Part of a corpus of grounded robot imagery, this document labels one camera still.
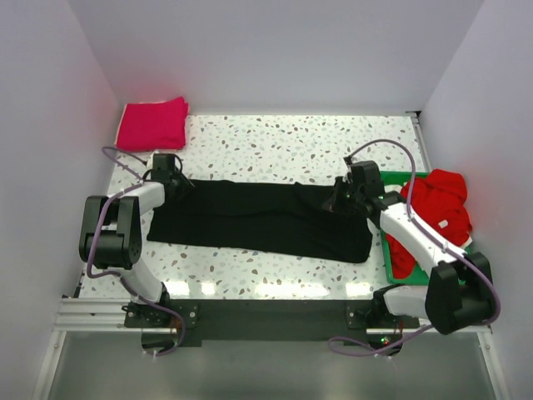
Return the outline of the black t shirt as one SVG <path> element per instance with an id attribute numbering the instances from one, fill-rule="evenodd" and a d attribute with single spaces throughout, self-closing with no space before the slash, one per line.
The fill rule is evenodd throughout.
<path id="1" fill-rule="evenodd" d="M 330 186 L 196 180 L 155 209 L 151 242 L 241 248 L 363 263 L 372 234 L 357 215 L 327 211 Z"/>

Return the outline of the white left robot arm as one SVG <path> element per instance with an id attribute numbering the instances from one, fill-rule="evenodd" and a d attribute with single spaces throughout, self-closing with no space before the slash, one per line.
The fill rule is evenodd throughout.
<path id="1" fill-rule="evenodd" d="M 89 278 L 115 278 L 130 295 L 122 307 L 126 326 L 184 332 L 196 325 L 195 310 L 171 300 L 165 284 L 142 259 L 142 217 L 182 199 L 193 185 L 173 153 L 153 154 L 137 179 L 114 195 L 86 199 L 78 251 Z"/>

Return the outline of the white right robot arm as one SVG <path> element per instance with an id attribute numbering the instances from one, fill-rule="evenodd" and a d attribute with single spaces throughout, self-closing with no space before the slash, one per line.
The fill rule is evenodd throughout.
<path id="1" fill-rule="evenodd" d="M 378 290 L 367 317 L 383 328 L 400 317 L 422 318 L 444 335 L 493 323 L 501 301 L 489 260 L 440 235 L 415 211 L 412 195 L 388 192 L 375 162 L 357 162 L 352 156 L 344 162 L 347 172 L 336 178 L 324 208 L 372 222 L 397 240 L 429 278 L 425 286 L 396 284 Z"/>

